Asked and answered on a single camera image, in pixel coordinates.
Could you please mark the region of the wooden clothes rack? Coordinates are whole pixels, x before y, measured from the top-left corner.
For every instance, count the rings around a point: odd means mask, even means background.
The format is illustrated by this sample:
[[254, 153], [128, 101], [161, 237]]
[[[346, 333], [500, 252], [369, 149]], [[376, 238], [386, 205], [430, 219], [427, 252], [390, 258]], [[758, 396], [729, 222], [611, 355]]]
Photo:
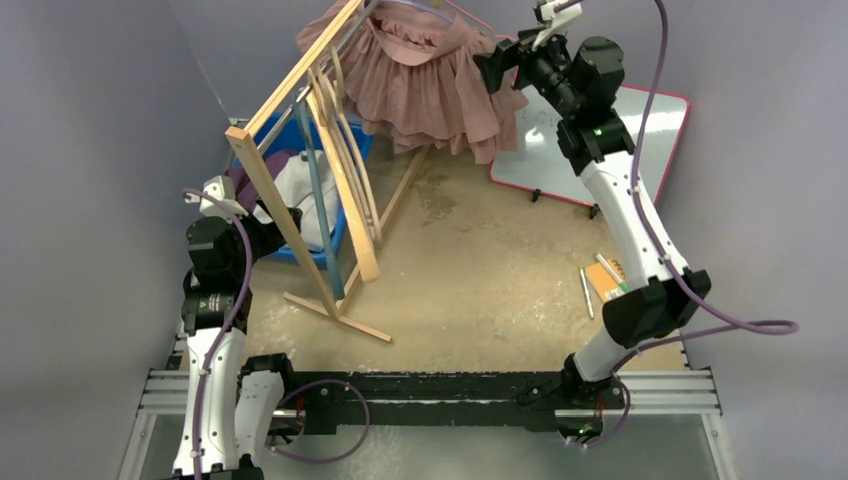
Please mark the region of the wooden clothes rack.
[[[342, 52], [378, 5], [343, 2], [256, 112], [244, 124], [229, 127], [225, 137], [256, 190], [250, 212], [279, 229], [317, 288], [315, 302], [294, 294], [286, 299], [390, 343], [391, 335], [344, 314], [357, 286], [380, 277], [377, 249], [428, 152], [414, 154], [388, 204], [379, 208], [345, 109], [341, 65]], [[296, 181], [283, 182], [269, 160], [274, 141], [288, 125], [300, 130], [306, 164]]]

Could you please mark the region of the whiteboard with pink frame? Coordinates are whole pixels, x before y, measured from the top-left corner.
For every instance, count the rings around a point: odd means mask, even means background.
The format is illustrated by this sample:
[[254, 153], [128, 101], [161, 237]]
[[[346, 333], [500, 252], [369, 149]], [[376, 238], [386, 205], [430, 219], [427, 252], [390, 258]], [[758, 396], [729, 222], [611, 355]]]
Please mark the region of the whiteboard with pink frame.
[[[523, 90], [528, 106], [516, 114], [518, 147], [497, 155], [490, 178], [499, 184], [591, 206], [593, 197], [576, 176], [557, 144], [559, 115], [532, 87]], [[683, 96], [658, 92], [646, 124], [640, 176], [658, 201], [683, 136], [690, 103]]]

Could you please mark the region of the green white marker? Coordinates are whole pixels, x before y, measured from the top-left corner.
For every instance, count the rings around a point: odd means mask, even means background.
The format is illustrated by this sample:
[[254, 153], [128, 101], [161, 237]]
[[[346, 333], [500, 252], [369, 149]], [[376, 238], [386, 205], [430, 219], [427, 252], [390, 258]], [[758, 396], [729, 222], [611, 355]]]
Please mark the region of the green white marker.
[[617, 287], [623, 292], [628, 293], [630, 291], [629, 286], [627, 285], [622, 273], [619, 272], [619, 269], [616, 268], [610, 261], [608, 261], [601, 253], [595, 254], [596, 260], [601, 264], [603, 269], [611, 276], [611, 278], [615, 281]]

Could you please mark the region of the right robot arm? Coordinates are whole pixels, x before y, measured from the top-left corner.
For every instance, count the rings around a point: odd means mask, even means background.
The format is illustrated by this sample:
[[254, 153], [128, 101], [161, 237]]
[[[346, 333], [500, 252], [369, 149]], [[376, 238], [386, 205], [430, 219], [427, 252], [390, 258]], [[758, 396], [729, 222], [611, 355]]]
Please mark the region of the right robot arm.
[[637, 347], [685, 326], [711, 289], [668, 238], [636, 162], [636, 143], [613, 107], [625, 72], [623, 51], [605, 37], [590, 37], [575, 54], [557, 34], [534, 46], [540, 30], [503, 40], [476, 54], [485, 88], [501, 89], [517, 71], [516, 90], [532, 86], [559, 115], [557, 142], [574, 173], [594, 197], [623, 256], [628, 290], [602, 307], [603, 325], [561, 372], [564, 399], [584, 407], [609, 387], [613, 373]]

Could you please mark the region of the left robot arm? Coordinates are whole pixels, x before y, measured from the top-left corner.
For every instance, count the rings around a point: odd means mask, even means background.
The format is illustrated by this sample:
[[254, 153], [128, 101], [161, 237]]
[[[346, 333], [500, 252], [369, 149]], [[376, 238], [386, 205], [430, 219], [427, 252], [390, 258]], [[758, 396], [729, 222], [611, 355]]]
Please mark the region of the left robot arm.
[[188, 399], [172, 464], [174, 479], [260, 479], [258, 456], [273, 413], [297, 399], [284, 354], [241, 359], [252, 301], [249, 273], [284, 237], [252, 215], [239, 224], [213, 216], [186, 231], [192, 262], [183, 280]]

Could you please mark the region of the blue plastic bin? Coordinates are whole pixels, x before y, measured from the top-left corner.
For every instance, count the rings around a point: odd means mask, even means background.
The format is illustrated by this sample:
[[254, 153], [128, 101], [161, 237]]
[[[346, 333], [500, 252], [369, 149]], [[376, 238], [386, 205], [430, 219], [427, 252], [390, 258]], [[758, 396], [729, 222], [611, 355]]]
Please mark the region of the blue plastic bin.
[[[315, 125], [310, 126], [310, 136], [315, 147], [318, 178], [321, 184], [326, 222], [330, 230], [330, 244], [332, 251], [337, 253], [347, 221], [336, 189], [336, 182]], [[301, 211], [301, 237], [316, 265], [324, 269], [326, 254], [307, 159], [307, 148], [296, 119], [289, 120], [282, 128], [266, 150], [264, 159], [284, 203]], [[232, 179], [236, 199], [242, 208], [253, 214], [261, 223], [270, 223], [272, 221], [270, 215], [257, 204], [258, 191], [248, 178], [245, 169], [240, 164], [235, 164], [227, 170], [226, 175]]]

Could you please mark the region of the grey white t-shirt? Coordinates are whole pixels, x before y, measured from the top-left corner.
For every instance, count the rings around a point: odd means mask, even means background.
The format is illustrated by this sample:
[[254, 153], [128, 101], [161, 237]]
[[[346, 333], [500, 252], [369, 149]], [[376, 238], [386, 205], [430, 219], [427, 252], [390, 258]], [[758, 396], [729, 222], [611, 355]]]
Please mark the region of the grey white t-shirt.
[[[329, 223], [330, 233], [333, 234], [341, 209], [340, 196], [325, 152], [316, 150], [316, 156], [327, 211], [327, 222]], [[266, 165], [284, 203], [288, 207], [299, 209], [302, 213], [300, 232], [303, 241], [310, 251], [322, 252], [323, 245], [306, 151], [277, 151], [267, 159]]]

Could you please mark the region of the pink garment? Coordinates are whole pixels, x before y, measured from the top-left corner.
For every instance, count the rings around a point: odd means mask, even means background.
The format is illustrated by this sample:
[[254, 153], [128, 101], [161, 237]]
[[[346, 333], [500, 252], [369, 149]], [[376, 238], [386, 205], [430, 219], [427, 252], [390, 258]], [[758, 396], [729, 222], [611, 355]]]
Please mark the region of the pink garment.
[[390, 136], [398, 153], [433, 145], [479, 164], [517, 149], [528, 101], [508, 84], [487, 91], [474, 57], [494, 43], [458, 12], [365, 1], [348, 22], [359, 27], [338, 55], [346, 104], [367, 133]]

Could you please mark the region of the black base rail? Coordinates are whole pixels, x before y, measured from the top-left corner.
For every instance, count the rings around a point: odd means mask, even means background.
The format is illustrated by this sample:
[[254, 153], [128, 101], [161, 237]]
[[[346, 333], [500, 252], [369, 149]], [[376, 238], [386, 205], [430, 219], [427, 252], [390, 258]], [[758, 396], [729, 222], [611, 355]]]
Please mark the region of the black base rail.
[[720, 412], [710, 372], [622, 372], [597, 393], [566, 398], [557, 371], [296, 371], [272, 423], [312, 435], [340, 426], [521, 427], [589, 442], [629, 415]]

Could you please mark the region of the blue-grey plastic hanger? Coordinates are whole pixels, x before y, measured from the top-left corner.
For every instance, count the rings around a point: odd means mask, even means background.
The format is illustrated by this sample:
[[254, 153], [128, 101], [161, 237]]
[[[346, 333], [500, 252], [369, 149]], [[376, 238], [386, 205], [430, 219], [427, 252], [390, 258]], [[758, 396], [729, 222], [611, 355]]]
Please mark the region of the blue-grey plastic hanger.
[[311, 135], [310, 121], [307, 118], [306, 106], [302, 102], [296, 103], [294, 112], [300, 134], [304, 141], [306, 160], [309, 167], [310, 181], [315, 199], [317, 220], [321, 233], [323, 253], [325, 255], [326, 272], [330, 281], [333, 297], [336, 301], [340, 301], [344, 299], [344, 286], [342, 284], [336, 257], [332, 249], [331, 233], [329, 223], [327, 222], [327, 211], [324, 203], [324, 194], [317, 162], [316, 149]]

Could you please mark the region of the silver pen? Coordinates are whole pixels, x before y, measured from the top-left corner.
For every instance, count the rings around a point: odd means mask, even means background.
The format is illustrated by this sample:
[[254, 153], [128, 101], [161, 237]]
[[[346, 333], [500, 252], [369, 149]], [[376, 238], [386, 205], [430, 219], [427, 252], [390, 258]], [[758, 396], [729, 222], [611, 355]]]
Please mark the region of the silver pen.
[[589, 289], [588, 277], [586, 275], [586, 271], [585, 271], [584, 268], [581, 267], [581, 268], [579, 268], [578, 271], [579, 271], [579, 275], [580, 275], [581, 288], [582, 288], [582, 291], [583, 291], [588, 316], [589, 316], [590, 319], [593, 320], [595, 318], [595, 312], [594, 312], [594, 306], [593, 306], [593, 303], [592, 303], [591, 293], [590, 293], [590, 289]]

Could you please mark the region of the orange card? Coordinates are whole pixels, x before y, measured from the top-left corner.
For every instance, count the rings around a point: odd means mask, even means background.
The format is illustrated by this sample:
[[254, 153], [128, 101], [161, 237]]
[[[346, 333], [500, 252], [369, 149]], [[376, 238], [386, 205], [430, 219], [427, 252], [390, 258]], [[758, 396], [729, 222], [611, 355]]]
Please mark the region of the orange card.
[[[619, 272], [622, 273], [625, 279], [625, 273], [620, 265], [620, 263], [615, 259], [607, 259], [610, 261], [616, 268], [619, 269]], [[601, 264], [597, 261], [596, 263], [585, 268], [586, 275], [588, 277], [588, 282], [595, 293], [598, 295], [602, 303], [606, 303], [615, 298], [621, 297], [626, 293], [623, 293], [616, 285], [615, 281], [611, 278], [611, 276], [603, 269]]]

